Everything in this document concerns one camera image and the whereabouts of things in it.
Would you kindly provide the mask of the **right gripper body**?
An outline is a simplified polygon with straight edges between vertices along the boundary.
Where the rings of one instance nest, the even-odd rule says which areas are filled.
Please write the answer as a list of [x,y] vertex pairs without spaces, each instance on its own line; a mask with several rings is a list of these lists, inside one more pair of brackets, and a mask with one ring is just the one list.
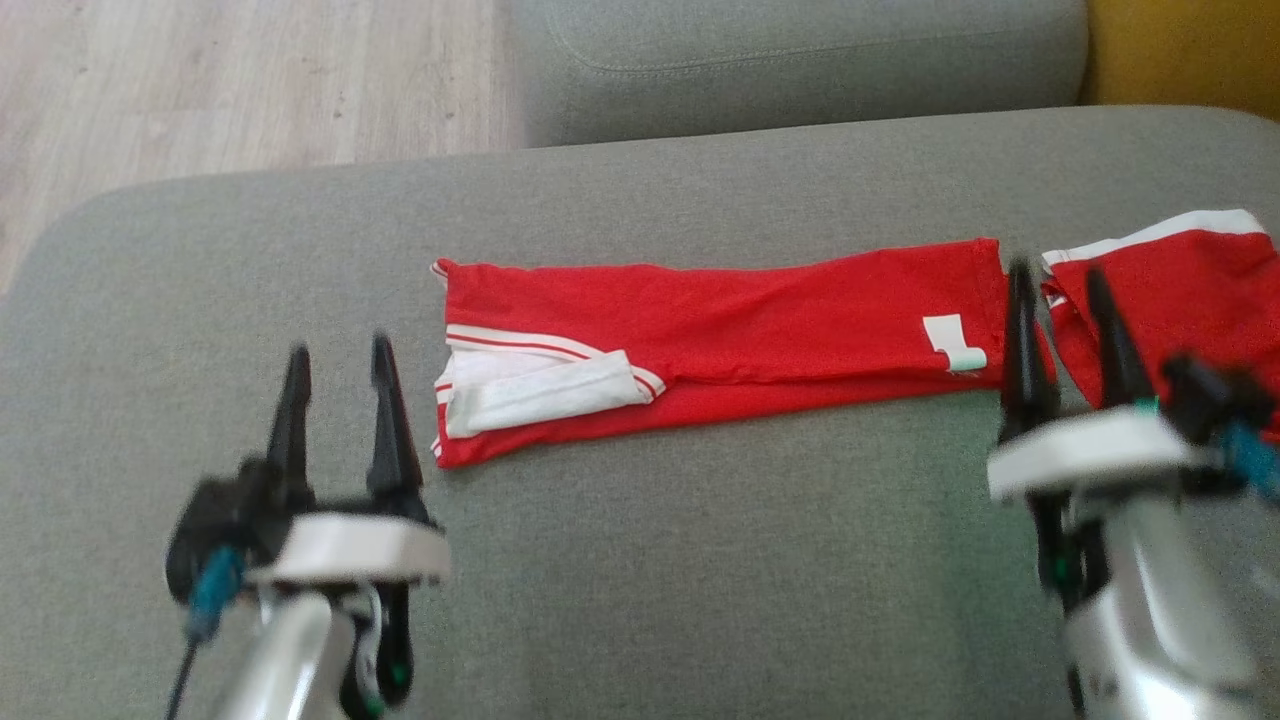
[[1087,488],[1135,486],[1164,473],[1208,464],[1164,415],[1112,407],[1050,421],[1001,443],[987,460],[996,502]]

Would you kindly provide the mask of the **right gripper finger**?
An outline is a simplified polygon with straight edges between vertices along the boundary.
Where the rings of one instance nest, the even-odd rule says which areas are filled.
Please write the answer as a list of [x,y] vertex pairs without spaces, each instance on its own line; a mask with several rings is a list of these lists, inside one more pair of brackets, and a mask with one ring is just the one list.
[[1014,260],[1007,274],[1001,438],[1018,438],[1060,413],[1059,386],[1043,352],[1037,292],[1029,261]]
[[1156,410],[1158,392],[1100,264],[1087,272],[1087,296],[1098,331],[1102,407],[1135,405]]

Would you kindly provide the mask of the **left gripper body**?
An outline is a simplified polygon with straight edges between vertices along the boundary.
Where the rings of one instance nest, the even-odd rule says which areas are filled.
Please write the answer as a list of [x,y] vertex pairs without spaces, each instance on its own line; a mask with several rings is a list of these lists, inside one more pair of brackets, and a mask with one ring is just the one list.
[[250,585],[412,585],[451,575],[445,533],[415,489],[320,503],[303,478],[275,465],[246,466],[244,482]]

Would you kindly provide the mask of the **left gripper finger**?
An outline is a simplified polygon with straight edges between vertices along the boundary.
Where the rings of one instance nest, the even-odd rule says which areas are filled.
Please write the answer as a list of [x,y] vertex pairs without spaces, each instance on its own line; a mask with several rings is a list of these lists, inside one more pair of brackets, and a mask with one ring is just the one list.
[[371,382],[378,395],[372,460],[366,488],[384,514],[431,523],[422,500],[424,475],[401,388],[394,350],[387,334],[375,334]]
[[274,503],[314,502],[307,480],[306,433],[311,383],[308,348],[296,345],[288,357],[268,442],[269,497]]

